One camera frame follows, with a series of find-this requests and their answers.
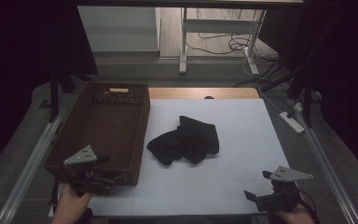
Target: desk leg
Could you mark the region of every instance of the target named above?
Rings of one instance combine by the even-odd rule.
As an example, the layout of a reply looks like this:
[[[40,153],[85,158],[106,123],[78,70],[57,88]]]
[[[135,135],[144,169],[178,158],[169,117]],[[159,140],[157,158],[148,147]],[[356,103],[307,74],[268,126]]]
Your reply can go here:
[[[186,73],[186,61],[187,61],[187,8],[184,8],[184,15],[182,21],[182,47],[180,51],[180,62],[179,62],[179,74],[184,75]]]
[[[246,60],[248,61],[248,64],[251,68],[253,75],[259,74],[257,66],[255,65],[254,58],[253,58],[253,49],[255,47],[255,41],[257,40],[258,32],[260,32],[261,24],[263,23],[265,14],[266,14],[266,10],[261,10],[260,16],[256,20],[255,28],[251,35],[251,40],[249,41],[249,47],[244,49],[245,55],[246,55]]]

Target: white desk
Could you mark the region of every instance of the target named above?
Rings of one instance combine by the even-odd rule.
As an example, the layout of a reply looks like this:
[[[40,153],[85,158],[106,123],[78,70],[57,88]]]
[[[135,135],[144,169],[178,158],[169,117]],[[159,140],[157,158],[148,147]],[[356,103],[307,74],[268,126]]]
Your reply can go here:
[[[220,152],[198,165],[160,165],[147,143],[176,129],[180,115],[214,124]],[[288,167],[263,100],[152,99],[138,185],[94,196],[89,207],[96,217],[254,214],[243,191],[270,194],[261,172],[279,165]]]

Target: power strip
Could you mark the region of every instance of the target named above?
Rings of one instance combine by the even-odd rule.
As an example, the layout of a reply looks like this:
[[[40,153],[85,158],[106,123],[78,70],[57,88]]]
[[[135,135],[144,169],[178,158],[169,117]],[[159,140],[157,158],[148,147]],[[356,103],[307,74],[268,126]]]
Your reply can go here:
[[[304,128],[297,123],[297,121],[293,118],[287,118],[287,113],[282,112],[279,114],[281,119],[283,119],[296,133],[304,132]]]

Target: white wall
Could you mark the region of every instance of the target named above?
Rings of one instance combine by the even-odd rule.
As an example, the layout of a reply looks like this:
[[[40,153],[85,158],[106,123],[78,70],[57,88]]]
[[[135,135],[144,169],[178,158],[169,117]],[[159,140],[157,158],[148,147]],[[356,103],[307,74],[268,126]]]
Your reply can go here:
[[[159,8],[78,7],[97,51],[159,51]]]

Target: brown wicker basket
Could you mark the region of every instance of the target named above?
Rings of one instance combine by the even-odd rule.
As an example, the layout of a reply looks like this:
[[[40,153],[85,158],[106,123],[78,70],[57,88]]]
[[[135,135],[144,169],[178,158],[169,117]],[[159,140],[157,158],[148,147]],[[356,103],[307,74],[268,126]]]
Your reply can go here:
[[[45,163],[56,176],[61,164],[90,145],[97,156],[110,161],[95,166],[94,174],[114,178],[127,174],[136,185],[141,168],[150,111],[149,92],[143,84],[87,82]],[[66,182],[66,174],[61,174]]]

